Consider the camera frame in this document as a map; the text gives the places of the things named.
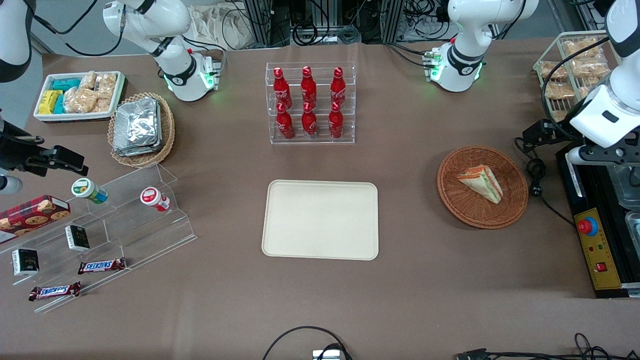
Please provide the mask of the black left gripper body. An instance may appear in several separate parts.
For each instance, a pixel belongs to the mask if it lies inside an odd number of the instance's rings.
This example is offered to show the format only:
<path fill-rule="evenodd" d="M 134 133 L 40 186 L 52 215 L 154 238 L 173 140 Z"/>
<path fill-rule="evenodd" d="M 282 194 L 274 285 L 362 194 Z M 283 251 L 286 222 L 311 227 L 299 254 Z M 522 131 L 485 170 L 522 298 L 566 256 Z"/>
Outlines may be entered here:
<path fill-rule="evenodd" d="M 632 130 L 626 134 L 622 139 L 616 142 L 612 146 L 600 146 L 594 141 L 588 139 L 585 135 L 581 134 L 578 137 L 578 141 L 571 142 L 568 146 L 568 150 L 580 148 L 586 146 L 587 151 L 617 151 L 622 149 L 624 151 L 638 151 L 639 150 L 639 130 Z"/>

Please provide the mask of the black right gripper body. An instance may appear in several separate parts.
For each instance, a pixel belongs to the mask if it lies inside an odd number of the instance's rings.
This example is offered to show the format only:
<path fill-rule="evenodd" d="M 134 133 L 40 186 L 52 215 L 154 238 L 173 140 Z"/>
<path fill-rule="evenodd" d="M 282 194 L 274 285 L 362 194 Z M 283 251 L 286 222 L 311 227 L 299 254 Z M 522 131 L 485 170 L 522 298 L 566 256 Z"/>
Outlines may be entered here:
<path fill-rule="evenodd" d="M 31 173 L 45 176 L 51 162 L 53 148 L 41 146 L 43 137 L 32 136 L 29 132 L 1 121 L 0 165 L 3 170 Z"/>

